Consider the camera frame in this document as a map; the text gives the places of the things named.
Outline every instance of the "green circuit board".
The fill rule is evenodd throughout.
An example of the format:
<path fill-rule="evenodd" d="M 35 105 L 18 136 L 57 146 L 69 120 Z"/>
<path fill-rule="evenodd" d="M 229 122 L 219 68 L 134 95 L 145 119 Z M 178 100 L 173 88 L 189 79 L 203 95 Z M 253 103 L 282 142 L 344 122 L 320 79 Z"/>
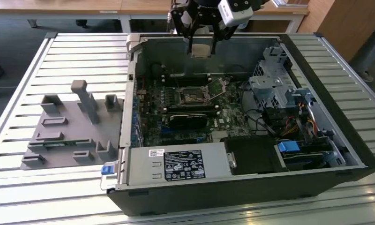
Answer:
<path fill-rule="evenodd" d="M 242 82 L 227 82 L 215 77 L 215 82 L 199 87 L 166 87 L 161 82 L 139 90 L 141 118 L 145 146 L 219 142 L 227 136 L 252 134 L 247 118 L 242 112 L 239 93 Z M 211 105 L 217 114 L 207 117 L 201 129 L 174 130 L 166 108 Z"/>

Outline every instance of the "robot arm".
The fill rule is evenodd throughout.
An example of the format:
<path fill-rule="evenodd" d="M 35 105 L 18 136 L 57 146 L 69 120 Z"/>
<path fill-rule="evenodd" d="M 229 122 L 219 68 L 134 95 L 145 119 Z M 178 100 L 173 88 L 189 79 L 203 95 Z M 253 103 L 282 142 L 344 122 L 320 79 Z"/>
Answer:
<path fill-rule="evenodd" d="M 171 17 L 179 36 L 189 39 L 190 54 L 193 51 L 194 35 L 202 26 L 213 26 L 211 54 L 215 54 L 218 41 L 229 40 L 239 26 L 249 21 L 254 11 L 270 0 L 187 0 L 186 4 L 174 3 Z M 191 23 L 186 25 L 182 16 L 187 12 Z"/>

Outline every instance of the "sticker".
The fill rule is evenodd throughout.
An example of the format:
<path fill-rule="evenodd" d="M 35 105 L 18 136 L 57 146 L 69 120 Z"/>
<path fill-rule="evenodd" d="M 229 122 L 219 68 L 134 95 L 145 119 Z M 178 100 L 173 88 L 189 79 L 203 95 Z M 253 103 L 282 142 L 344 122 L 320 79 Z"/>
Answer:
<path fill-rule="evenodd" d="M 155 156 L 163 156 L 165 155 L 165 150 L 163 149 L 151 149 L 149 150 L 149 156 L 155 157 Z"/>
<path fill-rule="evenodd" d="M 175 152 L 163 150 L 162 154 L 167 181 L 206 178 L 202 150 Z"/>
<path fill-rule="evenodd" d="M 101 13 L 119 13 L 119 12 L 114 10 L 102 10 Z"/>

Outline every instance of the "table leg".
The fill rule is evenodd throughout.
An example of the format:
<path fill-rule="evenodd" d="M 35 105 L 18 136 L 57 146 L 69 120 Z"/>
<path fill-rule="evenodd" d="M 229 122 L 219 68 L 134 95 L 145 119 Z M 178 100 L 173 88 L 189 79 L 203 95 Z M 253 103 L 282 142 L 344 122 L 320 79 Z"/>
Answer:
<path fill-rule="evenodd" d="M 28 20 L 28 23 L 31 25 L 31 28 L 36 28 L 38 27 L 36 20 Z"/>
<path fill-rule="evenodd" d="M 300 29 L 300 26 L 302 24 L 304 18 L 305 18 L 304 15 L 302 16 L 298 15 L 298 16 L 294 17 L 294 19 L 290 21 L 288 29 L 286 29 L 288 33 L 297 33 L 298 32 L 298 29 Z"/>
<path fill-rule="evenodd" d="M 121 20 L 121 25 L 122 25 L 122 28 L 123 28 L 123 33 L 131 33 L 131 16 L 130 15 L 122 15 L 119 17 L 119 20 Z"/>

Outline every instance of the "wooden table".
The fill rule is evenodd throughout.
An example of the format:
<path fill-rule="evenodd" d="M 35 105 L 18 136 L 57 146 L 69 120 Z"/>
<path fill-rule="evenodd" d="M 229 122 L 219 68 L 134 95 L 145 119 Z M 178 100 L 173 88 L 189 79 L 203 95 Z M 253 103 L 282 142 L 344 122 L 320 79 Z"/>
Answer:
<path fill-rule="evenodd" d="M 133 19 L 167 19 L 171 0 L 0 0 L 0 19 L 119 19 L 131 32 Z M 288 20 L 288 32 L 297 32 L 308 9 L 277 8 L 270 1 L 252 20 Z"/>
<path fill-rule="evenodd" d="M 130 20 L 133 19 L 167 19 L 171 0 L 123 0 L 121 8 L 121 20 L 123 32 L 131 32 Z M 265 8 L 254 13 L 252 20 L 289 20 L 286 32 L 297 32 L 305 16 L 306 8 L 277 8 L 274 2 L 265 4 Z"/>
<path fill-rule="evenodd" d="M 123 0 L 0 0 L 0 19 L 119 19 Z"/>

